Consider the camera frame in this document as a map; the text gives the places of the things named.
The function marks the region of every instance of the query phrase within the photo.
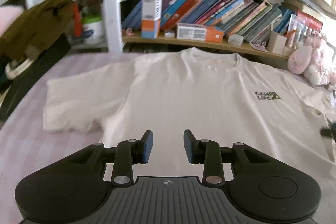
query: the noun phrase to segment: orange and white box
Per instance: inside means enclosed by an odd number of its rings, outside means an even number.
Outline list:
[[[177,39],[192,39],[205,42],[221,43],[224,32],[215,26],[200,24],[178,23]]]
[[[154,39],[160,30],[162,0],[142,0],[141,37]]]

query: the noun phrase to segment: red book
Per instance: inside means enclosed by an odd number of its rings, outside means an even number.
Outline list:
[[[195,2],[193,3],[193,5],[184,13],[183,16],[181,16],[179,18],[179,20],[176,22],[176,24],[178,24],[180,21],[186,19],[195,10],[195,8],[200,5],[200,3],[202,3],[201,0],[195,0]]]
[[[196,0],[187,0],[161,27],[161,30],[172,29],[176,25],[177,21],[193,6],[195,1]]]
[[[304,19],[308,28],[312,28],[315,31],[321,32],[323,23],[317,20],[315,17],[303,13],[299,9],[297,11],[297,17]]]
[[[217,12],[220,8],[222,8],[225,4],[227,4],[230,0],[221,0],[215,7],[213,7],[211,10],[209,10],[207,13],[205,13],[202,17],[200,17],[195,24],[205,24],[202,23],[204,20],[206,20],[210,15]]]

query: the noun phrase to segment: t-shirt sleeve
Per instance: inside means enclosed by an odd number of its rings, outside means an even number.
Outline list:
[[[129,61],[49,80],[43,128],[89,130],[120,111],[135,75],[135,65]]]
[[[298,97],[301,103],[307,108],[317,110],[320,114],[325,115],[328,121],[336,121],[336,108],[331,105],[328,94],[300,82],[291,75],[282,74],[288,88]]]

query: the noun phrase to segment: t-shirt collar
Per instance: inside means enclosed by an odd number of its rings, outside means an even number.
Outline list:
[[[204,66],[207,66],[207,67],[212,67],[212,68],[215,68],[215,69],[220,69],[221,68],[221,65],[217,64],[217,65],[208,65],[208,64],[204,64],[202,63],[202,61],[200,60],[200,58],[206,58],[208,60],[223,60],[223,64],[225,63],[226,60],[236,60],[236,64],[233,66],[233,67],[222,67],[223,69],[234,69],[234,70],[237,70],[237,69],[241,69],[243,66],[244,66],[244,63],[245,63],[245,58],[242,58],[238,53],[233,53],[233,54],[216,54],[216,53],[212,53],[212,52],[205,52],[205,51],[202,51],[196,47],[193,47],[193,48],[189,48],[187,50],[183,50],[182,51],[182,56],[185,56],[187,59],[195,62],[195,63],[198,63],[198,64],[201,64],[201,65],[204,65]]]

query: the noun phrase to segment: white t-shirt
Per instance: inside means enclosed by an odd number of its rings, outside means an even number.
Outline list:
[[[140,139],[152,130],[148,164],[134,165],[134,177],[202,177],[203,165],[188,163],[183,132],[231,147],[243,142],[311,175],[322,189],[314,216],[336,219],[333,142],[320,136],[336,120],[325,95],[270,66],[238,54],[191,48],[137,57],[48,82],[44,128],[104,128],[105,147]],[[226,180],[232,179],[224,165]]]

